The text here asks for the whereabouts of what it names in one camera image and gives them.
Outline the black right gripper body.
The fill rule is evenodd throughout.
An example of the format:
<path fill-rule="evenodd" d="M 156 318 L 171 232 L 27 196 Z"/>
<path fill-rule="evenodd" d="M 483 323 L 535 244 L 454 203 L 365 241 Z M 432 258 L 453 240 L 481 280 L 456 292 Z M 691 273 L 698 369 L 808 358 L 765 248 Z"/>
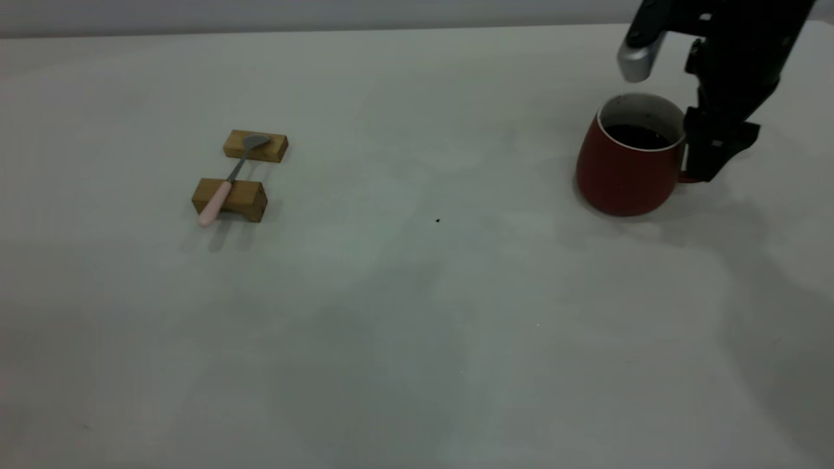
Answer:
<path fill-rule="evenodd" d="M 685 71 L 698 79 L 698 112 L 739 124 L 775 91 L 813 1 L 674 1 L 665 30 L 697 36 Z"/>

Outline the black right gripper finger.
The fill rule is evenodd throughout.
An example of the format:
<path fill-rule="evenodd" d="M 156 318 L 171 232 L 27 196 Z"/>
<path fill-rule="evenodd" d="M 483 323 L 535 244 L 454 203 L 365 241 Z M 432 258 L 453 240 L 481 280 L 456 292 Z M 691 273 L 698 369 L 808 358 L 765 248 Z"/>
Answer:
<path fill-rule="evenodd" d="M 689 107 L 684 118 L 686 149 L 682 162 L 683 178 L 705 178 L 701 161 L 701 143 L 705 139 L 703 116 L 697 107 Z"/>
<path fill-rule="evenodd" d="M 705 112 L 705 182 L 712 181 L 733 157 L 757 142 L 762 126 L 747 118 L 743 113 Z"/>

